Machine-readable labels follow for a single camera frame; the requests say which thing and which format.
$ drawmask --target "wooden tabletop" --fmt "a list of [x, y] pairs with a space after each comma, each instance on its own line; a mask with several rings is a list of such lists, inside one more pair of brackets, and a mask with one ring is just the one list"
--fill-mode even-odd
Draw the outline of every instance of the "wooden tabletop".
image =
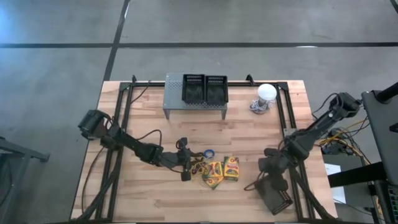
[[[287, 82], [297, 126], [306, 128], [312, 123], [312, 116], [304, 82], [300, 80]], [[134, 88], [133, 98], [138, 96], [143, 89]], [[112, 116], [118, 90], [119, 82], [104, 82], [98, 109]], [[192, 181], [181, 182], [180, 174], [163, 167], [145, 164], [134, 155], [133, 151], [125, 149], [114, 221], [288, 222], [297, 220], [294, 205], [273, 216], [257, 191], [243, 190], [247, 184], [256, 180], [259, 173], [257, 160], [264, 157], [263, 150], [266, 147], [277, 147], [282, 139], [277, 106], [275, 105], [266, 114], [257, 115], [248, 109], [250, 102], [256, 97], [257, 88], [229, 87], [228, 91], [228, 112], [224, 121], [221, 120], [219, 111], [172, 111], [170, 119], [166, 120], [162, 110], [164, 88], [150, 87], [132, 104], [127, 132], [138, 138], [153, 129], [162, 130], [164, 152], [176, 152], [175, 142], [181, 137], [187, 137], [188, 147], [193, 152], [213, 149], [216, 152], [215, 161], [221, 161], [224, 156], [237, 156], [239, 157], [239, 180], [237, 182], [224, 180], [215, 190], [203, 184], [201, 177], [193, 177]], [[284, 96], [281, 97], [285, 118], [288, 121], [287, 126], [289, 126]], [[142, 141], [158, 144], [159, 135], [151, 134]], [[72, 218], [81, 214], [83, 183], [100, 149], [99, 141], [92, 141], [88, 145]], [[84, 197], [85, 208], [100, 189], [105, 154], [104, 151], [100, 155], [88, 181]], [[326, 210], [336, 217], [336, 208], [319, 148], [311, 151], [305, 161], [305, 167], [312, 192]], [[289, 182], [289, 172], [285, 172], [284, 176]], [[290, 187], [288, 193], [293, 198]], [[108, 199], [106, 196], [104, 214], [108, 211]], [[301, 201], [306, 217], [305, 200], [302, 194]]]

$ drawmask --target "blue object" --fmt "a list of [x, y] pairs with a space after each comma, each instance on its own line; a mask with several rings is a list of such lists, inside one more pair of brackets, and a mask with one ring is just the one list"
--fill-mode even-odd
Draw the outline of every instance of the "blue object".
[[205, 150], [204, 155], [205, 155], [206, 159], [210, 159], [210, 158], [214, 157], [215, 153], [214, 153], [214, 150], [207, 149], [207, 150]]

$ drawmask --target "concrete floor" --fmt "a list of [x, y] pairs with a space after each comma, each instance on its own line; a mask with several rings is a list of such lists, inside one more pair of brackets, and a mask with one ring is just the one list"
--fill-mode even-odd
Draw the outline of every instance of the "concrete floor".
[[[112, 43], [122, 5], [3, 0], [0, 43]], [[398, 42], [398, 14], [388, 0], [133, 0], [121, 42]], [[77, 124], [96, 107], [110, 51], [0, 49], [0, 136], [51, 152], [48, 163], [31, 163], [13, 223], [68, 220], [87, 146]], [[397, 58], [396, 47], [119, 49], [110, 79], [203, 72], [304, 80], [314, 109], [333, 92], [359, 97], [396, 82]], [[356, 140], [372, 162], [380, 160], [370, 129]], [[338, 211], [371, 220], [350, 208]]]

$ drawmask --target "white paper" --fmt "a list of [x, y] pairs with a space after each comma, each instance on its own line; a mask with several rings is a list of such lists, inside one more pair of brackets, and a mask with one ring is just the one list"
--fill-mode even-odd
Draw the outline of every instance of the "white paper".
[[[326, 173], [328, 175], [332, 175], [332, 174], [341, 172], [339, 165], [325, 164], [325, 168], [326, 168]], [[344, 194], [343, 187], [333, 187], [331, 189], [331, 194], [336, 203], [340, 203], [340, 202], [346, 203], [346, 196]]]

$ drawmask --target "black basket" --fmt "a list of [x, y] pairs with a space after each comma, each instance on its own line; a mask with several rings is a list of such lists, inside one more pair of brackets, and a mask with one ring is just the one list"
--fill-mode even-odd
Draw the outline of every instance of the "black basket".
[[228, 102], [228, 78], [206, 76], [206, 102], [210, 105], [225, 105]]
[[205, 101], [205, 75], [185, 74], [183, 76], [182, 100], [186, 103]]

